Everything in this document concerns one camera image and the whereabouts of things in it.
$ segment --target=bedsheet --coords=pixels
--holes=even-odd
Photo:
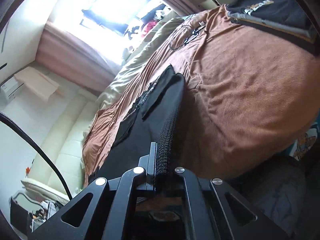
[[[191,30],[199,36],[177,51]],[[97,112],[84,142],[85,184],[104,161],[138,96],[171,64],[186,79],[176,126],[176,164],[203,178],[232,178],[287,148],[320,107],[320,58],[279,37],[233,24],[225,6],[179,27],[127,85]]]

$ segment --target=metal screw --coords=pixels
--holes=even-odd
[[[178,173],[178,174],[181,174],[181,173],[184,173],[184,168],[182,168],[182,167],[176,167],[176,168],[174,169],[174,171],[175,171],[176,173]]]
[[[222,179],[214,178],[214,179],[212,180],[212,183],[213,183],[214,185],[221,185],[221,184],[222,184]]]
[[[96,179],[96,184],[98,186],[102,186],[103,184],[105,184],[107,182],[107,180],[105,178],[97,178]]]
[[[135,168],[133,169],[133,172],[134,172],[135,174],[141,174],[141,173],[144,172],[144,168],[142,168],[142,167],[135,167]]]

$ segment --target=black t-shirt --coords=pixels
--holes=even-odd
[[[236,0],[227,10],[300,29],[311,27],[309,18],[295,0]]]

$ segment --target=white box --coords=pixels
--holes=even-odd
[[[0,87],[0,94],[7,103],[10,103],[21,92],[23,87],[23,83],[12,77]]]
[[[219,7],[213,0],[207,0],[201,3],[201,6],[206,10],[212,10]]]

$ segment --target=black cable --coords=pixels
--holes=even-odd
[[[66,184],[66,181],[62,177],[60,171],[57,169],[57,167],[53,164],[53,162],[48,158],[48,156],[41,150],[41,148],[9,117],[7,117],[5,114],[0,112],[0,121],[3,122],[5,125],[7,125],[9,128],[11,128],[14,132],[16,132],[22,139],[24,139],[33,149],[39,153],[39,155],[48,163],[48,165],[53,169],[53,171],[57,174],[58,178],[60,179],[68,197],[69,200],[72,199],[70,190],[68,189],[68,186]]]
[[[171,37],[171,40],[170,40],[170,43],[169,43],[169,48],[170,48],[172,51],[177,51],[177,50],[181,49],[181,48],[185,45],[185,43],[182,43],[180,46],[178,46],[178,47],[176,47],[176,48],[173,48],[173,47],[171,46],[171,43],[172,43],[173,39],[180,33],[180,32],[178,32],[178,31],[182,30],[183,28],[186,28],[186,29],[190,28],[190,30],[192,31],[191,26],[189,26],[188,24],[190,23],[190,21],[191,21],[191,19],[193,18],[193,16],[194,16],[194,15],[191,15],[191,16],[190,16],[190,19],[189,19],[189,21],[187,22],[187,24],[181,25],[181,27],[180,27],[179,29],[176,29],[176,30],[171,34],[172,37]]]

